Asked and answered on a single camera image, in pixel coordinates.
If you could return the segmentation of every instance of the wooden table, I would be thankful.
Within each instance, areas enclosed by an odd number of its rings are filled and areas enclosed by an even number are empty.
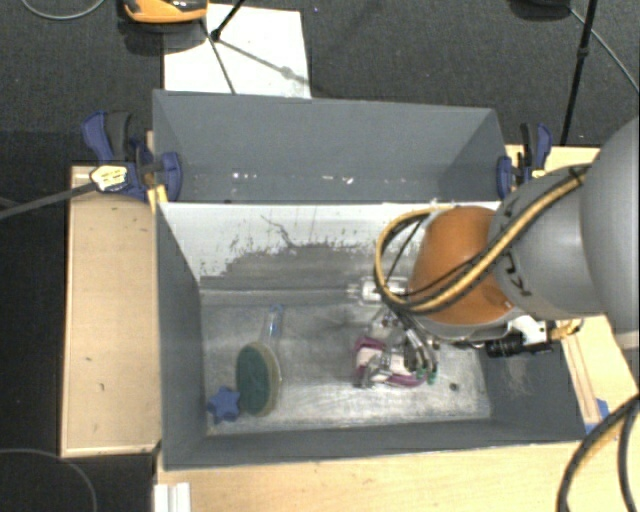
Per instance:
[[[509,147],[510,154],[519,148]],[[554,148],[548,169],[593,160],[597,150]],[[73,170],[73,183],[87,180]],[[91,193],[70,207],[61,454],[150,452],[161,437],[153,219],[149,207]],[[604,318],[589,319],[565,342],[587,421],[594,397],[614,409],[636,392]],[[640,429],[630,451],[640,499]],[[430,453],[375,459],[164,472],[189,482],[195,512],[549,511],[576,443]],[[579,472],[574,511],[622,511],[609,439]]]

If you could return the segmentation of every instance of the blue object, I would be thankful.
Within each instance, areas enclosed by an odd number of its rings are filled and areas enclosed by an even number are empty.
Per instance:
[[[544,124],[538,123],[535,135],[528,124],[521,126],[524,139],[524,154],[519,154],[518,166],[514,168],[511,158],[503,156],[496,168],[498,196],[504,199],[511,193],[513,185],[519,186],[531,181],[535,169],[544,169],[551,153],[553,138]]]
[[[498,197],[504,199],[511,192],[511,183],[513,182],[513,168],[511,158],[503,156],[498,160],[498,168],[496,169],[496,185],[498,187]]]
[[[213,422],[218,424],[222,421],[236,421],[240,414],[238,400],[240,400],[240,393],[221,386],[207,402],[207,411],[213,414]]]
[[[113,149],[105,131],[107,113],[98,110],[87,117],[82,125],[82,138],[84,143],[98,157],[98,162],[106,164],[114,160]]]
[[[600,413],[600,418],[603,420],[609,416],[609,404],[606,400],[602,400],[601,398],[596,398],[596,405],[598,406],[598,412]],[[587,434],[589,434],[594,428],[598,426],[597,423],[587,423],[584,426],[584,430]]]
[[[122,112],[109,115],[98,110],[81,125],[84,142],[96,154],[100,164],[117,162],[127,168],[127,185],[107,192],[124,194],[145,202],[149,187],[143,182],[142,176],[163,172],[167,198],[176,201],[182,188],[182,167],[177,153],[164,153],[160,162],[154,162],[147,145],[135,138],[128,141],[127,150],[129,117],[129,114]],[[127,153],[133,154],[135,161],[131,161],[134,158],[127,158]]]

